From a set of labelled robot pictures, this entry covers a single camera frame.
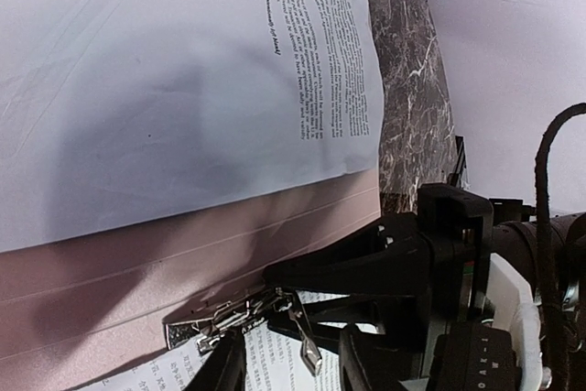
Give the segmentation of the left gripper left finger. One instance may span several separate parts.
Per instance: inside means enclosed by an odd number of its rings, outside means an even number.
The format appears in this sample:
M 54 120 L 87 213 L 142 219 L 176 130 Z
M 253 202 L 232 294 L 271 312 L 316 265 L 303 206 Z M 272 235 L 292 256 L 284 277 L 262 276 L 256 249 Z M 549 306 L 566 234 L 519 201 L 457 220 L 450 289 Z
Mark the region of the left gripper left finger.
M 246 349 L 240 331 L 228 331 L 184 391 L 245 391 Z

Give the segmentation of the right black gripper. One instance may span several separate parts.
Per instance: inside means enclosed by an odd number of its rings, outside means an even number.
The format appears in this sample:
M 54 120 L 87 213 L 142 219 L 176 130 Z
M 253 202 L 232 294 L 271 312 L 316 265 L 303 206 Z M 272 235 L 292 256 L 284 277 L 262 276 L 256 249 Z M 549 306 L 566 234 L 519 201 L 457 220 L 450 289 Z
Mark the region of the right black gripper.
M 353 324 L 377 347 L 423 353 L 430 267 L 432 308 L 440 316 L 483 313 L 494 209 L 481 196 L 429 183 L 418 189 L 417 215 L 418 222 L 414 214 L 382 216 L 324 248 L 267 266 L 263 280 L 271 287 L 354 295 L 304 305 L 320 348 L 337 353 L 342 329 Z

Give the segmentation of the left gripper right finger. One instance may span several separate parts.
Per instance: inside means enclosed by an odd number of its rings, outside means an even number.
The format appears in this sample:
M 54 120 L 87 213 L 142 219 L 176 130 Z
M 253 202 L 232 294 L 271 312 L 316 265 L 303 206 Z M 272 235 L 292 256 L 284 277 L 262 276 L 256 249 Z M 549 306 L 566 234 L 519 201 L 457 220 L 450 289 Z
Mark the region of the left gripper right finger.
M 342 390 L 402 390 L 396 361 L 398 351 L 375 343 L 372 333 L 365 333 L 354 324 L 340 333 L 339 369 Z

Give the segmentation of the tan folder metal clip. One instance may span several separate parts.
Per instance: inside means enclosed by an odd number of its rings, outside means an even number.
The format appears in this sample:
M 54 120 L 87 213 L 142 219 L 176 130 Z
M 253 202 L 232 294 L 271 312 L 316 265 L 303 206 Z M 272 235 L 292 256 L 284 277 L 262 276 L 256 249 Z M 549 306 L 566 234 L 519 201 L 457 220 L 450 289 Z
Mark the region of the tan folder metal clip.
M 297 327 L 301 360 L 312 375 L 319 375 L 323 360 L 309 316 L 298 293 L 283 288 L 266 288 L 241 299 L 228 300 L 202 318 L 166 323 L 166 345 L 173 350 L 194 340 L 199 353 L 204 355 L 212 352 L 228 332 L 245 334 L 280 312 L 286 313 Z

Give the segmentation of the printed paper sheet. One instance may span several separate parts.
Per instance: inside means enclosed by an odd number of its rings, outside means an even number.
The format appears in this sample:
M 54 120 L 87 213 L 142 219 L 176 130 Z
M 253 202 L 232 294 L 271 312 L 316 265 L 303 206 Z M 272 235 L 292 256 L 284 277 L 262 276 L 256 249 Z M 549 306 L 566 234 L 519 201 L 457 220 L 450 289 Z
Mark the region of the printed paper sheet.
M 270 331 L 265 324 L 245 335 L 247 390 L 340 390 L 338 355 L 321 352 L 316 377 L 300 358 L 301 343 Z M 189 341 L 158 358 L 87 386 L 88 390 L 182 390 L 203 366 L 196 342 Z
M 1 0 L 1 248 L 377 164 L 368 0 Z

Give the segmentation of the tan brown folder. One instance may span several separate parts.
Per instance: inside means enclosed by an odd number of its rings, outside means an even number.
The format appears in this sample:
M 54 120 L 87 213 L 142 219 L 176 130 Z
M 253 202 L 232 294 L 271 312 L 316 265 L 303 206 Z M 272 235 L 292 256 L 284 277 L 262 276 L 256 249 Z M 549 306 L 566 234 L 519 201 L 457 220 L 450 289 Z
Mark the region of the tan brown folder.
M 374 170 L 4 253 L 1 387 L 67 390 L 163 351 L 163 320 L 258 285 L 380 213 Z

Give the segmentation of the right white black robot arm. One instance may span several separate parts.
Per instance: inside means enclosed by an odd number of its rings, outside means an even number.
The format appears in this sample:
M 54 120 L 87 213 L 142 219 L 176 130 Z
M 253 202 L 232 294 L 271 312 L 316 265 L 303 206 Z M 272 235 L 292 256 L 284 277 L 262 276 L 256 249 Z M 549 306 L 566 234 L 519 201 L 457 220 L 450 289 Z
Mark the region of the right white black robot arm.
M 443 183 L 418 190 L 416 212 L 392 213 L 320 250 L 274 263 L 263 279 L 290 291 L 339 294 L 306 309 L 316 343 L 335 350 L 328 321 L 371 323 L 383 344 L 423 353 L 446 326 L 478 320 L 490 299 L 490 259 L 504 258 L 538 292 L 565 291 L 585 263 L 585 219 L 544 206 L 485 199 Z

